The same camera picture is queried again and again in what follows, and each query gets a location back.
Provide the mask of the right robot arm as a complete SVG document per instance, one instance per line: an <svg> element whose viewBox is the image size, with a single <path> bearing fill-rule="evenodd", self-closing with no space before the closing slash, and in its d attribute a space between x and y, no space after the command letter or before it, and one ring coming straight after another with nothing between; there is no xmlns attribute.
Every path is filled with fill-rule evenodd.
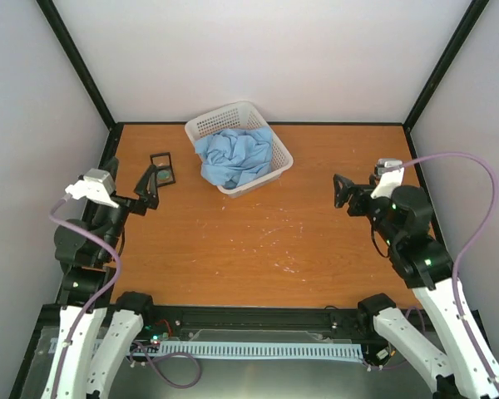
<svg viewBox="0 0 499 399"><path fill-rule="evenodd" d="M432 206L420 187L405 185L393 171L367 185L335 175L334 205L364 216L388 247L386 258L419 300L441 348L434 346L385 294L358 303L361 325L385 338L427 383L435 398L499 398L499 364L473 317L453 261L430 234Z"/></svg>

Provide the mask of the white plastic basket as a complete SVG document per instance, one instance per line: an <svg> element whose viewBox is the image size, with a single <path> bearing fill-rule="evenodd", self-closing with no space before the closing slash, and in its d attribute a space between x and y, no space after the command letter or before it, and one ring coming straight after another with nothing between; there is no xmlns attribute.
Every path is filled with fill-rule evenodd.
<svg viewBox="0 0 499 399"><path fill-rule="evenodd" d="M200 157L200 174L221 193L236 198L292 167L293 156L256 107L237 101L185 124Z"/></svg>

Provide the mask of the light blue shirt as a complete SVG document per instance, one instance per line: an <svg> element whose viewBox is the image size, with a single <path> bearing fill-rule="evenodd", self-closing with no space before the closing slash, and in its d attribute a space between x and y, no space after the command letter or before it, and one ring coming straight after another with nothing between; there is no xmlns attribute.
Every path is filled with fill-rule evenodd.
<svg viewBox="0 0 499 399"><path fill-rule="evenodd" d="M273 131L223 129L194 143L202 159L201 176L210 184L227 190L239 188L272 170Z"/></svg>

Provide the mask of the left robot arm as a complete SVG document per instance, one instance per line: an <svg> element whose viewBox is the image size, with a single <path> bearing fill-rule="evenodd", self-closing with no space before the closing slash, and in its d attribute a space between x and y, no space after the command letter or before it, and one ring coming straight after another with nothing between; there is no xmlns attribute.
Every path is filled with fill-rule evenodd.
<svg viewBox="0 0 499 399"><path fill-rule="evenodd" d="M120 360L137 334L156 325L153 299L124 293L117 301L109 336L94 353L111 293L121 275L125 223L130 214L143 216L159 205L156 175L150 163L134 189L134 197L116 192L119 160L90 169L51 208L55 258L66 271L57 303L60 307L57 347L44 398L105 398Z"/></svg>

